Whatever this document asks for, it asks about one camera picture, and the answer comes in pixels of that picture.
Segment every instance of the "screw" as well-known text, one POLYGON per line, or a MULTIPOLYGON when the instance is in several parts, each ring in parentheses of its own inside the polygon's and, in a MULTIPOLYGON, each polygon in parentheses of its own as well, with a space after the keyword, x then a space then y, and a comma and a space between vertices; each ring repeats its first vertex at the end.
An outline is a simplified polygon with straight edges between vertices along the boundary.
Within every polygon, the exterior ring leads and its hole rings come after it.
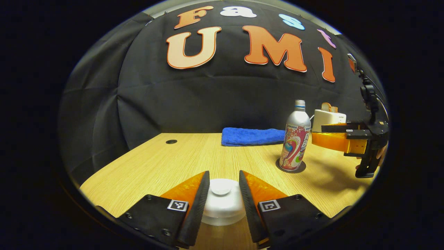
POLYGON ((168 229, 162 229, 162 234, 166 236, 171 236, 171 232, 168 229))

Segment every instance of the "blue towel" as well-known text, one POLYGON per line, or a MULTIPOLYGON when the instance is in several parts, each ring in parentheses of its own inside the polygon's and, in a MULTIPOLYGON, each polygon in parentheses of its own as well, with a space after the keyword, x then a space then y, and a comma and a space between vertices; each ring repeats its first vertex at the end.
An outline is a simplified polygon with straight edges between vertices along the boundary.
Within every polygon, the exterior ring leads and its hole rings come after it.
POLYGON ((222 145, 224 146, 252 146, 283 143, 285 131, 278 129, 237 129, 224 128, 222 130, 222 145))

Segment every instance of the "wooden table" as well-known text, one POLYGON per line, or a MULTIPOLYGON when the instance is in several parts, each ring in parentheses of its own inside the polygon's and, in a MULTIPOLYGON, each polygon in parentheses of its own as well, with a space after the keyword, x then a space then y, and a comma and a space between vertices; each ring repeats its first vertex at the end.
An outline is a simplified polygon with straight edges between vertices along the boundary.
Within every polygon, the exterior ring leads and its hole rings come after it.
MULTIPOLYGON (((210 179, 238 181, 239 170, 244 170, 287 195, 304 195, 332 217, 355 203, 373 180, 354 176, 360 160, 312 145, 311 139, 303 159, 306 169, 286 173, 275 165, 282 144, 224 147, 221 138, 221 133, 162 133, 103 167, 80 189, 93 204, 118 217, 144 195, 160 196, 203 171, 210 171, 210 179), (165 143, 173 139, 177 143, 165 143)), ((256 249, 246 218, 230 226, 202 223, 191 249, 209 248, 256 249)))

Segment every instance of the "white lid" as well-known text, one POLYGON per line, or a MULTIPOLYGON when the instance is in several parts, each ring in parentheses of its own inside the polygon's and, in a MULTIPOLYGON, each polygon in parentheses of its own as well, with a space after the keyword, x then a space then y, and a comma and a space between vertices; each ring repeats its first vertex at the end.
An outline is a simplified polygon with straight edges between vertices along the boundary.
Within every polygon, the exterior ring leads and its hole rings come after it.
POLYGON ((229 179, 210 180, 202 222, 226 226, 240 221, 244 216, 245 208, 239 183, 229 179))

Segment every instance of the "black cloth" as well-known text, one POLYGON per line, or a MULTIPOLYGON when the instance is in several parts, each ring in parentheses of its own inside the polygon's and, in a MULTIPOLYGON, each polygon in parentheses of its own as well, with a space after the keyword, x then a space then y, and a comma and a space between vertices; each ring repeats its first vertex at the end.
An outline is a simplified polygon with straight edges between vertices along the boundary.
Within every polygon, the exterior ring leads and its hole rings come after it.
POLYGON ((98 41, 74 69, 63 94, 59 135, 61 152, 74 179, 83 183, 93 173, 127 151, 162 132, 220 133, 225 127, 285 129, 294 100, 306 103, 309 116, 329 102, 347 120, 367 119, 362 81, 349 67, 347 53, 375 82, 381 83, 365 57, 344 36, 335 36, 302 17, 269 5, 243 1, 214 1, 190 5, 152 20, 138 14, 98 41), (200 21, 174 29, 178 14, 211 5, 200 21), (220 15, 222 8, 244 6, 255 18, 220 15), (305 30, 285 24, 278 16, 300 20, 305 30), (264 27, 279 40, 283 33, 302 39, 307 72, 246 63, 250 37, 244 25, 264 27), (202 28, 219 26, 214 57, 196 68, 174 69, 167 63, 167 38, 191 32, 185 54, 200 52, 202 28), (332 48, 317 29, 327 33, 332 48), (318 47, 333 56, 335 83, 322 78, 318 47))

